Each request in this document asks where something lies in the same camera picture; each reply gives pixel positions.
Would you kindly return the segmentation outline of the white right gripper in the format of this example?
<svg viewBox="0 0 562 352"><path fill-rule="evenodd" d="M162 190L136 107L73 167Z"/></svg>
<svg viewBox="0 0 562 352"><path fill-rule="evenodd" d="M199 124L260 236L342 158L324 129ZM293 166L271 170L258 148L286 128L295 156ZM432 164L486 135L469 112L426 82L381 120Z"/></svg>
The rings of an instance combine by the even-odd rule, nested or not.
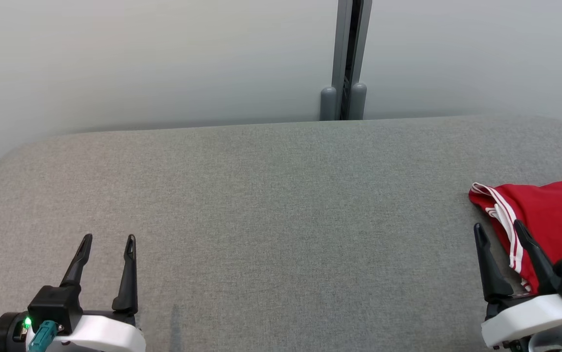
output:
<svg viewBox="0 0 562 352"><path fill-rule="evenodd" d="M507 308L482 323L482 338L489 348L562 349L562 298L556 294L560 277L521 220L514 221L514 229L533 265L539 283L538 294L544 296ZM484 300L495 303L509 299L513 288L491 254L491 243L481 223L473 226L473 233Z"/></svg>

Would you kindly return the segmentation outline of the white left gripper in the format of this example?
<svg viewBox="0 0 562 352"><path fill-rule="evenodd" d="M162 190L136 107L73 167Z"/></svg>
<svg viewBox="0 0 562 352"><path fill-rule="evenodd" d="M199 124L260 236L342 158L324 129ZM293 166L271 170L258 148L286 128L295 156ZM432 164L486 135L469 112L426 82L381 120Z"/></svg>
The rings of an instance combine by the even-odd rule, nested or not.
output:
<svg viewBox="0 0 562 352"><path fill-rule="evenodd" d="M93 234L84 235L60 282L60 287L80 286L84 267L90 258L92 240ZM118 295L113 299L112 310L124 316L82 316L70 335L55 338L56 352L146 351L146 339L133 316L138 312L137 243L134 234L127 238L123 259L124 267Z"/></svg>

